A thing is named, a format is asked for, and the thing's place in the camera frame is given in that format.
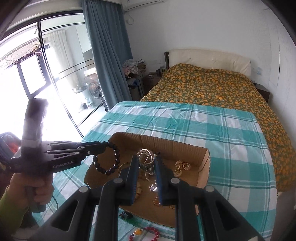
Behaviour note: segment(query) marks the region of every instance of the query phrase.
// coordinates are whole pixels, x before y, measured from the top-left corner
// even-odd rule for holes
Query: air conditioner
[[[128,12],[139,7],[145,7],[162,2],[165,2],[165,0],[122,0],[122,6],[123,10]]]

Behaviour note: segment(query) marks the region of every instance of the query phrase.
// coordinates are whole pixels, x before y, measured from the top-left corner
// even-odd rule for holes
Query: black bead bracelet
[[[118,164],[120,163],[120,154],[119,154],[119,149],[118,146],[113,144],[112,142],[102,142],[102,144],[105,146],[105,148],[110,147],[114,150],[114,156],[115,156],[115,164],[113,167],[111,167],[109,170],[105,170],[104,168],[100,167],[100,163],[98,163],[98,157],[94,156],[93,157],[93,163],[96,168],[96,170],[102,174],[106,174],[107,176],[111,175],[111,173],[114,173],[115,170],[119,167]]]

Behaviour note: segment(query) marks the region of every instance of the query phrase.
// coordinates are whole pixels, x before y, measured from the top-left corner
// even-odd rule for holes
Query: plaid tablecloth
[[[130,132],[206,147],[211,165],[208,185],[213,185],[267,240],[276,214],[276,183],[267,143],[254,115],[225,108],[160,102],[121,102],[89,131],[83,141],[107,141],[116,132]],[[80,167],[54,176],[56,197],[61,205],[78,187],[92,158]],[[42,224],[56,210],[54,201],[35,218]],[[175,230],[141,218],[119,220],[118,238],[128,240],[137,227],[154,226],[161,239],[174,240]],[[141,239],[149,241],[151,233]]]

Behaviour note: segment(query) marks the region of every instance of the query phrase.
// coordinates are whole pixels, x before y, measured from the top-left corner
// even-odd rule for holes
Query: patterned cloth
[[[192,103],[252,112],[271,153],[278,192],[295,185],[296,153],[291,141],[276,114],[243,74],[177,64],[164,73],[142,101]]]
[[[211,155],[208,184],[264,238],[271,237],[276,213],[275,176],[267,143],[252,113],[192,104],[121,102],[105,114],[83,140],[108,141],[116,132],[208,148]],[[92,157],[88,157],[80,167],[55,174],[54,196],[59,205],[84,185],[84,175],[91,163]],[[35,214],[35,218],[42,224],[55,210],[52,201],[46,212]],[[119,220],[119,240],[128,240],[135,227],[146,226],[160,230],[159,241],[175,239],[172,228],[139,217],[129,222]],[[143,232],[142,236],[140,240],[150,241],[152,234]]]
[[[134,74],[138,74],[138,64],[144,63],[144,60],[141,58],[138,59],[128,59],[124,61],[122,68],[123,72],[126,72],[126,70],[130,70]]]

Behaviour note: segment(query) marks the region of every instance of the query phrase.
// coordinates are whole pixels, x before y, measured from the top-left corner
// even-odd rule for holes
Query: person's arm
[[[52,198],[53,175],[44,178],[29,177],[22,173],[14,174],[10,185],[6,188],[0,200],[0,222],[5,230],[13,234],[20,227],[23,216],[28,209],[28,199],[25,186],[36,188],[34,201],[41,205],[47,204]]]

